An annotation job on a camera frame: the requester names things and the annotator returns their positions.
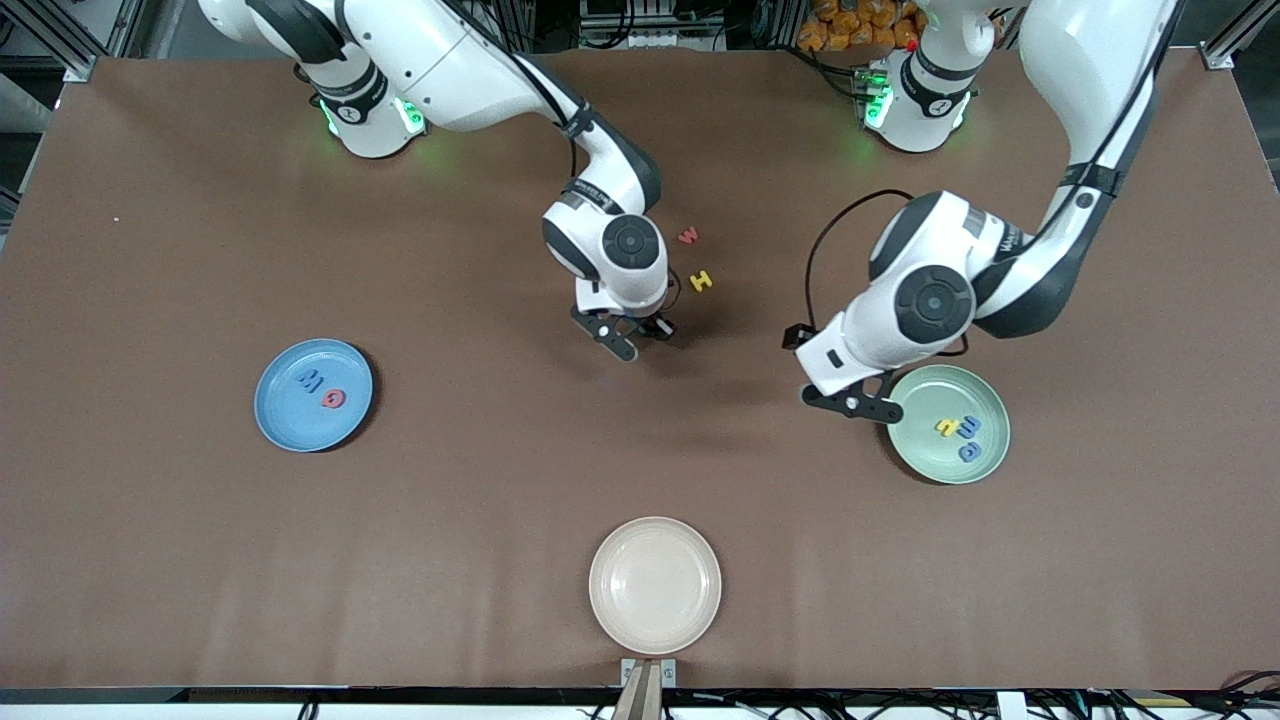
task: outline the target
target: metal bracket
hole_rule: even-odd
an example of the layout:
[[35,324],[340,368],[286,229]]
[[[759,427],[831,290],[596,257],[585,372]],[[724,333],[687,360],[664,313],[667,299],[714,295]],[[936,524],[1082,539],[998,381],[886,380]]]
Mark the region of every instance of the metal bracket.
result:
[[1196,47],[1201,53],[1201,61],[1206,70],[1230,70],[1235,68],[1235,60],[1230,55],[1210,55],[1208,42],[1201,40]]
[[631,673],[626,674],[622,694],[613,708],[617,720],[658,720],[662,717],[662,687],[666,673],[662,666],[671,662],[672,679],[676,675],[675,660],[632,660]]
[[[631,678],[631,671],[635,669],[636,662],[632,657],[622,659],[622,685],[627,684],[627,679]],[[666,657],[659,662],[658,669],[662,671],[662,687],[673,688],[676,687],[676,659]]]
[[1248,47],[1262,26],[1280,12],[1280,0],[1253,0],[1244,10],[1222,26],[1212,38],[1199,42],[1204,69],[1229,70],[1235,67],[1231,55]]

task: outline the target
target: brown table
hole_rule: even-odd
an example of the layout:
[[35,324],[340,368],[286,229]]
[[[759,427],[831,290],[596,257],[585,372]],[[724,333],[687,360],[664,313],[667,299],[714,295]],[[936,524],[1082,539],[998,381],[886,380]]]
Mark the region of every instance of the brown table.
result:
[[[608,683],[586,573],[684,519],[724,597],[691,685],[1216,687],[1280,665],[1280,202],[1231,77],[1175,53],[1065,314],[960,359],[1005,465],[920,482],[796,400],[778,348],[818,229],[946,187],[1036,227],[1066,156],[1016,58],[937,152],[890,151],[782,54],[549,60],[662,164],[687,288],[622,365],[570,322],[538,219],[545,122],[361,161],[271,61],[99,64],[56,114],[0,261],[0,684]],[[823,250],[823,318],[896,201]],[[381,404],[323,455],[251,397],[308,337]]]

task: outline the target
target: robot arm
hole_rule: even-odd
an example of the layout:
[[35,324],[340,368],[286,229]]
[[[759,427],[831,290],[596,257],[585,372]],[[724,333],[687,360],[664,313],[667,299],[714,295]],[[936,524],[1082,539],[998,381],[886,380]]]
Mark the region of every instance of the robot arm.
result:
[[[421,127],[406,106],[470,132],[524,113],[556,123],[590,163],[543,215],[552,255],[576,275],[573,318],[623,360],[632,331],[667,340],[667,249],[644,215],[662,192],[657,164],[532,59],[508,53],[457,0],[200,0],[242,42],[302,65],[330,124],[357,155],[384,156]],[[626,333],[604,318],[628,323]]]
[[950,192],[908,202],[872,251],[868,290],[796,348],[818,392],[836,396],[924,360],[970,324],[1007,338],[1039,332],[1057,318],[1146,135],[1155,73],[1178,5],[1030,5],[1023,64],[1062,120],[1071,149],[1046,222],[1028,234]]

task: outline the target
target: cable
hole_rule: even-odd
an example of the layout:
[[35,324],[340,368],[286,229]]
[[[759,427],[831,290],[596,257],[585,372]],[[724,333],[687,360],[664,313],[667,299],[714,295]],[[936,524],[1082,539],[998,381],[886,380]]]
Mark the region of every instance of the cable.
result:
[[635,0],[627,0],[627,6],[625,10],[618,13],[618,29],[613,31],[613,37],[605,41],[603,45],[596,45],[589,40],[579,37],[579,42],[588,47],[594,47],[595,50],[612,50],[631,35],[631,31],[636,27],[636,4]]
[[[741,19],[741,20],[731,24],[731,26],[721,23],[719,31],[717,31],[716,32],[716,37],[712,38],[712,51],[716,50],[716,42],[719,41],[719,37],[722,35],[727,33],[731,29],[737,29],[737,28],[740,28],[740,27],[742,27],[742,26],[745,26],[745,24],[748,24],[750,22],[751,22],[751,17],[748,15],[746,18],[744,18],[744,19]],[[728,36],[727,35],[724,36],[724,50],[728,50]]]
[[822,228],[822,232],[818,233],[818,238],[813,241],[813,247],[809,250],[809,260],[804,265],[804,306],[805,310],[809,313],[809,327],[817,327],[817,323],[814,322],[813,318],[813,295],[809,291],[809,284],[810,281],[813,279],[813,259],[818,254],[818,247],[822,245],[822,241],[826,240],[827,233],[831,232],[831,228],[836,227],[836,223],[838,223],[845,215],[854,211],[854,209],[861,205],[863,202],[867,202],[869,200],[876,200],[877,197],[883,197],[886,195],[896,195],[899,197],[905,197],[908,202],[915,200],[914,195],[901,190],[896,188],[877,190],[870,195],[864,195],[859,197],[858,200],[849,204],[844,210],[836,213],[836,217],[832,218],[829,223],[827,223],[827,227]]
[[813,715],[809,715],[809,711],[805,710],[805,708],[803,708],[803,707],[800,707],[799,705],[783,705],[782,707],[774,710],[773,715],[769,715],[769,720],[777,720],[778,716],[782,715],[782,712],[787,711],[787,710],[795,710],[800,715],[804,715],[806,720],[817,720],[817,717],[814,717]]
[[1258,680],[1266,680],[1267,678],[1280,678],[1280,670],[1267,670],[1263,673],[1254,673],[1247,678],[1242,678],[1231,683],[1230,685],[1226,685],[1220,692],[1224,693],[1236,692],[1244,689],[1248,685],[1252,685],[1253,683],[1257,683]]
[[1142,703],[1139,703],[1134,698],[1129,697],[1129,693],[1126,693],[1124,691],[1111,691],[1111,692],[1115,693],[1121,701],[1128,702],[1129,705],[1137,707],[1138,712],[1142,712],[1143,715],[1146,715],[1151,720],[1164,720],[1164,717],[1161,717],[1160,715],[1156,715],[1151,710],[1147,710],[1146,706],[1143,706]]
[[315,693],[312,693],[306,702],[302,703],[302,708],[298,710],[298,720],[316,720],[320,717],[320,701],[316,700]]

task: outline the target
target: metal frame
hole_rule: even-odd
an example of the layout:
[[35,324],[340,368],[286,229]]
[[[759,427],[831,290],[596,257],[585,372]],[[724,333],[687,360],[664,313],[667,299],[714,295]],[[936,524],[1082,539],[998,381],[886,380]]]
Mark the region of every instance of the metal frame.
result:
[[508,50],[532,53],[534,50],[534,4],[524,0],[494,0],[494,13],[498,20],[515,37],[508,37]]
[[9,227],[13,224],[14,214],[18,213],[20,200],[22,195],[0,186],[0,234],[9,234]]
[[1199,44],[1201,59],[1210,70],[1229,70],[1235,67],[1231,55],[1249,46],[1262,26],[1280,10],[1280,0],[1254,0],[1235,19],[1226,23],[1210,40]]
[[5,0],[4,14],[23,27],[64,67],[65,82],[86,82],[106,46],[51,0]]
[[[622,0],[622,13],[593,13],[588,0],[579,0],[579,38],[603,44],[617,33],[620,24],[627,22],[632,35],[640,37],[663,35],[676,37],[710,37],[724,26],[719,14],[696,20],[681,20],[675,15],[676,0]],[[635,12],[635,22],[630,14]],[[618,44],[627,47],[628,42]]]

